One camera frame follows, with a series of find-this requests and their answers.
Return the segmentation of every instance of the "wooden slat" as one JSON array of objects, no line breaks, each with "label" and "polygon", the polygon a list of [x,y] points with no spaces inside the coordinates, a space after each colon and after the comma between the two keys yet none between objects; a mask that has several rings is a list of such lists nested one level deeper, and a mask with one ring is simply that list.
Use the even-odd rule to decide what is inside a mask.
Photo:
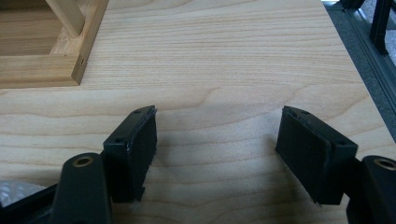
[{"label": "wooden slat", "polygon": [[77,54],[0,56],[0,88],[73,86]]},{"label": "wooden slat", "polygon": [[78,37],[84,27],[85,18],[74,0],[46,0],[67,32]]},{"label": "wooden slat", "polygon": [[[88,57],[90,56],[93,42],[98,33],[99,26],[105,14],[108,0],[79,0],[78,7],[81,8],[84,17],[85,25],[78,38],[72,38],[63,28],[58,40],[52,47],[49,54],[79,54],[81,61],[86,66]],[[81,69],[76,75],[78,83],[82,80],[84,70]]]}]

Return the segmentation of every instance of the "black mounting arm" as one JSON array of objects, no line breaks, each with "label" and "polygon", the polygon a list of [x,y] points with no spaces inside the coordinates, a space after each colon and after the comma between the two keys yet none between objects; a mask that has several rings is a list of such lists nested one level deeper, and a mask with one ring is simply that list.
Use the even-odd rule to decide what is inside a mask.
[{"label": "black mounting arm", "polygon": [[355,158],[358,146],[301,109],[285,106],[276,152],[314,202],[339,204],[346,193],[349,223],[396,223],[396,161]]},{"label": "black mounting arm", "polygon": [[111,203],[140,201],[157,145],[156,109],[132,112],[104,142],[104,150],[64,163],[56,186],[0,207],[0,223],[111,223]]}]

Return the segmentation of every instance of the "black plastic part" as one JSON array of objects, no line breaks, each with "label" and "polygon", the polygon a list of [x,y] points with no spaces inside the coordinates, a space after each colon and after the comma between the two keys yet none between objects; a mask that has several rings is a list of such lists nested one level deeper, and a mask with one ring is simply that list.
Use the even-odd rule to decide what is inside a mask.
[{"label": "black plastic part", "polygon": [[358,146],[301,109],[285,106],[276,152],[300,180],[314,202],[339,204],[344,194],[340,175]]},{"label": "black plastic part", "polygon": [[363,5],[364,0],[341,0],[344,8],[359,9]]},{"label": "black plastic part", "polygon": [[40,190],[33,195],[2,208],[0,223],[48,223],[56,188],[57,186],[54,185]]},{"label": "black plastic part", "polygon": [[379,156],[362,160],[362,187],[374,223],[396,223],[396,161]]},{"label": "black plastic part", "polygon": [[49,223],[111,223],[105,169],[99,154],[80,154],[64,164]]},{"label": "black plastic part", "polygon": [[357,159],[348,164],[340,175],[346,195],[350,201],[346,208],[349,224],[373,224],[373,212],[370,209],[367,197],[361,183],[362,163]]},{"label": "black plastic part", "polygon": [[387,48],[385,47],[385,34],[391,7],[392,0],[376,1],[370,39],[381,54],[388,54]]},{"label": "black plastic part", "polygon": [[132,112],[104,142],[109,194],[114,203],[141,201],[143,182],[157,149],[155,107]]}]

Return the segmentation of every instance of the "screw hole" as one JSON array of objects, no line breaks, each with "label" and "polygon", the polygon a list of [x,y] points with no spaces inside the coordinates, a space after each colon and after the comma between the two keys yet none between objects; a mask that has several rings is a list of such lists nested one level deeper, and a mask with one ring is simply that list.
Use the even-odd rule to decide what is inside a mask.
[{"label": "screw hole", "polygon": [[120,143],[123,141],[123,139],[121,137],[116,138],[116,140],[114,140],[116,143]]},{"label": "screw hole", "polygon": [[396,171],[396,164],[393,161],[388,161],[384,159],[375,159],[374,162],[384,169]]},{"label": "screw hole", "polygon": [[80,157],[73,161],[73,165],[75,167],[83,167],[90,164],[93,161],[92,157]]},{"label": "screw hole", "polygon": [[298,118],[297,114],[294,111],[290,111],[291,115],[294,116],[295,118]]},{"label": "screw hole", "polygon": [[338,145],[341,145],[341,146],[344,146],[344,145],[347,144],[347,143],[346,143],[345,141],[343,141],[343,140],[337,140],[337,141],[335,141],[335,143],[338,144]]}]

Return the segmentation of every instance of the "wooden frame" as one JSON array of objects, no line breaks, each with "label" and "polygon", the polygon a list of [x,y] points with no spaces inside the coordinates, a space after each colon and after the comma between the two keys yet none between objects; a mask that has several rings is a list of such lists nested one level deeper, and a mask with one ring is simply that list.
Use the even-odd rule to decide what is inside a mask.
[{"label": "wooden frame", "polygon": [[[0,88],[77,86],[80,84],[108,0],[46,1],[62,23],[61,32],[58,34],[48,54],[31,52],[26,55],[18,53],[10,53],[10,55],[0,54]],[[33,8],[37,6],[42,8],[44,4],[46,3],[43,1],[29,1],[23,10],[31,13]],[[15,0],[4,0],[4,2],[2,0],[0,4],[0,10],[13,10],[19,7],[22,7],[22,3],[18,3]],[[17,31],[18,35],[25,35],[21,29],[34,29],[30,27],[31,25],[29,26],[28,22],[26,24],[22,23],[21,27],[19,27],[20,30]],[[7,48],[7,45],[12,45],[12,43],[9,43],[9,39],[6,43],[2,43],[2,37],[5,34],[13,34],[9,34],[7,31],[2,33],[0,33],[0,44],[3,45],[2,48]],[[24,46],[21,49],[25,50],[33,47],[28,46],[26,48]]]}]

